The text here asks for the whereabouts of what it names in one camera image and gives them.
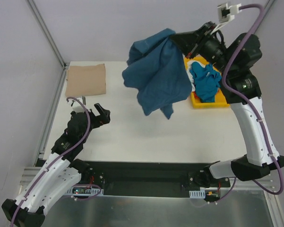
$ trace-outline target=tan cloth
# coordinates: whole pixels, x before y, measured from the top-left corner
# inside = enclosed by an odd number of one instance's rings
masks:
[[[65,96],[94,96],[106,93],[105,65],[70,66]]]

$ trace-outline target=cable tie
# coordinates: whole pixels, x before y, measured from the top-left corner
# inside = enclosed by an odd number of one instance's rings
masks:
[[[278,157],[276,153],[268,154],[269,157]]]

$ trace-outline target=blue cloth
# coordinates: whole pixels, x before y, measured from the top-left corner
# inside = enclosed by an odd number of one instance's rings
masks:
[[[192,63],[190,73],[194,79],[195,93],[200,100],[203,103],[213,103],[220,87],[221,74],[214,70],[211,64],[203,68],[196,61]]]
[[[172,103],[191,93],[182,53],[168,38],[174,33],[165,29],[134,42],[129,51],[128,67],[122,73],[124,85],[138,89],[138,103],[146,116],[161,109],[170,119]]]

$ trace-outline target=yellow tray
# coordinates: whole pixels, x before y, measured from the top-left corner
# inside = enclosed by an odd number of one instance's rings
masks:
[[[209,64],[209,62],[207,62],[203,57],[195,57],[193,59],[184,58],[186,70],[188,68],[188,62],[191,60],[198,61],[199,63],[203,65]],[[229,104],[227,104],[226,98],[220,89],[218,89],[218,92],[215,95],[214,103],[202,103],[199,97],[195,95],[195,92],[191,93],[191,100],[192,100],[192,105],[194,108],[219,108],[219,107],[229,107],[230,106]]]

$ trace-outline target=white cable clip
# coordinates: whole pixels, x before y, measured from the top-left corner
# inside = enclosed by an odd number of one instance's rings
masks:
[[[269,157],[278,157],[276,153],[268,154]]]
[[[85,97],[78,98],[78,100],[83,104],[83,106],[90,112],[90,110],[86,107],[85,103]],[[76,112],[76,113],[84,113],[84,108],[75,100],[68,100],[67,102],[68,105],[71,106],[71,108]]]
[[[264,119],[264,118],[262,118],[262,119],[257,119],[257,121],[258,121],[258,122],[264,122],[265,119]]]
[[[241,12],[240,7],[241,7],[241,4],[230,6],[230,4],[227,2],[218,5],[217,13],[218,13],[218,20],[220,24],[218,24],[215,27],[215,29],[213,29],[211,34],[220,30],[223,26],[228,24],[230,21],[234,20],[235,15]]]

